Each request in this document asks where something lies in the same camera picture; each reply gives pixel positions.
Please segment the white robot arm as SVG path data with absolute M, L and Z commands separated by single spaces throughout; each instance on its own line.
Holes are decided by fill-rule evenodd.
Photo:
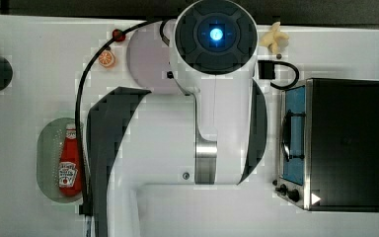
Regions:
M 89 109 L 91 237 L 140 237 L 141 188 L 238 185 L 262 159 L 251 15 L 230 0 L 199 0 L 175 21 L 169 50 L 169 92 L 117 87 Z

